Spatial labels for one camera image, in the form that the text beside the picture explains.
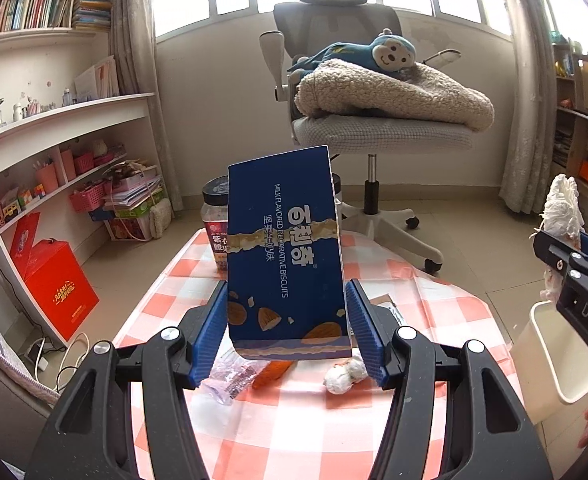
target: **red box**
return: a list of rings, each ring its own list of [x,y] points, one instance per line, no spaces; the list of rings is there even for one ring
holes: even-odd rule
[[[98,303],[98,296],[67,242],[41,240],[34,245],[24,281],[66,341]]]

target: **red checkered tablecloth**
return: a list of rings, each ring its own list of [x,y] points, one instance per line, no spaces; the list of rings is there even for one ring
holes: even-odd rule
[[[462,346],[483,341],[520,395],[513,361],[487,305],[415,269],[359,234],[341,236],[345,279],[366,294],[388,294],[407,320],[432,341]],[[151,286],[119,334],[116,346],[146,341],[204,304],[219,279],[205,230],[197,232]],[[227,336],[221,347],[231,344]],[[207,393],[186,392],[200,452],[213,480],[363,480],[372,467],[392,400],[367,379],[333,396],[323,378],[333,361],[298,362],[272,388],[247,390],[231,406]],[[445,433],[446,388],[436,387],[425,479],[439,473]],[[132,424],[139,475],[152,479],[143,397],[133,384]]]

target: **curtain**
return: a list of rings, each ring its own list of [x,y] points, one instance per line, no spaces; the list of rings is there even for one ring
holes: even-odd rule
[[[541,212],[552,164],[554,53],[544,0],[506,0],[516,55],[516,95],[500,196],[516,212]]]
[[[165,132],[156,77],[156,35],[152,0],[112,0],[110,53],[114,54],[120,90],[125,94],[154,92],[148,99],[154,142],[165,187],[174,210],[183,209],[176,170]]]

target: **pen holder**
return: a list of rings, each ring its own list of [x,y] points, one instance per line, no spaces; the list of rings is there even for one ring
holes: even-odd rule
[[[68,176],[68,182],[74,180],[76,178],[76,168],[74,167],[72,150],[60,152],[60,158],[63,159],[63,168],[65,168],[65,174]]]
[[[36,180],[43,186],[46,194],[53,193],[58,189],[58,180],[56,179],[54,164],[49,164],[44,168],[37,170]]]

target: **almond illustration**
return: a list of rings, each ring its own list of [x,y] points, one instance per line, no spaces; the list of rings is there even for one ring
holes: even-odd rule
[[[230,325],[242,325],[247,320],[247,311],[240,303],[227,302],[227,322]]]
[[[273,310],[265,307],[258,309],[258,324],[263,332],[271,330],[278,323],[280,323],[280,316]]]
[[[328,321],[312,328],[301,341],[307,345],[325,345],[336,341],[341,335],[341,326]]]

